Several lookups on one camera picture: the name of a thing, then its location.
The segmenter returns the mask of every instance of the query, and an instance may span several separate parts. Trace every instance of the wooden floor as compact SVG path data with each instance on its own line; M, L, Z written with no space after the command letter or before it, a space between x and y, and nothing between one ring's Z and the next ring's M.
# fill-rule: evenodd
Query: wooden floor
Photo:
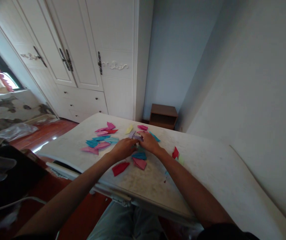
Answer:
M42 123L37 125L39 128L38 131L31 135L14 140L10 142L10 144L18 150L27 148L34 152L39 150L44 144L55 140L59 136L73 129L75 126L77 126L77 123L68 120ZM43 162L41 161L40 165L44 168L46 167L44 162L52 161L49 158L39 158L42 159ZM29 192L29 195L36 196L44 201L49 201L70 182L70 180L58 178L53 173L50 173ZM110 202L110 198L99 193L94 195L88 194L63 226L58 239L86 239ZM23 202L18 215L18 220L13 223L9 231L0 232L0 239L12 238L24 223L26 223L27 220L30 219L41 207L42 204L34 201ZM181 236L177 233L175 227L173 227L173 222L160 217L160 223L168 239L181 239Z

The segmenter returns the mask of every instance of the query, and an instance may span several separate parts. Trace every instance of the person's hand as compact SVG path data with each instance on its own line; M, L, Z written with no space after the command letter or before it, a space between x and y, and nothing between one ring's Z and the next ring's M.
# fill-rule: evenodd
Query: person's hand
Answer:
M108 155L115 163L119 162L129 157L137 150L137 148L133 147L133 145L136 145L138 142L139 141L137 139L124 138L115 145Z
M139 144L151 152L152 154L155 154L158 150L161 149L159 146L159 143L156 141L156 139L153 137L152 134L148 132L140 132L139 133L143 137L143 142L139 142Z

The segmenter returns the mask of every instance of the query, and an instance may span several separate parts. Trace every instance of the left hand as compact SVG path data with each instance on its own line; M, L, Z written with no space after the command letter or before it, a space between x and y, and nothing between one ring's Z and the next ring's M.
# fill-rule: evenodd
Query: left hand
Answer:
M137 150L132 146L138 142L137 139L124 138L115 145L108 155L117 163L132 155Z

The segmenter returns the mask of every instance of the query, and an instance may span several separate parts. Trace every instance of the jeans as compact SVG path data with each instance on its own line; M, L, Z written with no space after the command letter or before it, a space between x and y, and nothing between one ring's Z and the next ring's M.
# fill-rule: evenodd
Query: jeans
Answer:
M156 215L131 205L112 201L87 240L159 240L163 229Z

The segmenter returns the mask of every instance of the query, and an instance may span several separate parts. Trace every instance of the white wardrobe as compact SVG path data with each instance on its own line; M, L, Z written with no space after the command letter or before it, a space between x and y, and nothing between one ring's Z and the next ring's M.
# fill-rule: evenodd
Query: white wardrobe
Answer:
M56 115L140 121L153 0L0 0L0 29Z

